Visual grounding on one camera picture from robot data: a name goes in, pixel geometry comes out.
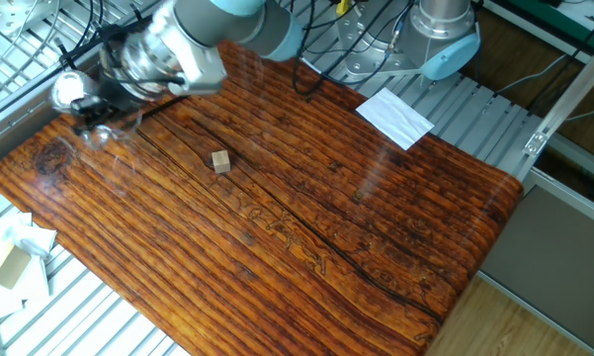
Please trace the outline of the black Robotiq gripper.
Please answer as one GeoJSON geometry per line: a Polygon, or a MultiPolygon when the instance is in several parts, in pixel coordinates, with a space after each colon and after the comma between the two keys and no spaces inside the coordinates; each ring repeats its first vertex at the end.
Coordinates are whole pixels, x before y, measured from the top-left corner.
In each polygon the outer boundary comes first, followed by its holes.
{"type": "Polygon", "coordinates": [[[70,103],[70,112],[76,117],[76,131],[90,132],[120,120],[143,106],[143,101],[130,93],[117,81],[100,81],[97,95],[85,96],[70,103]]]}

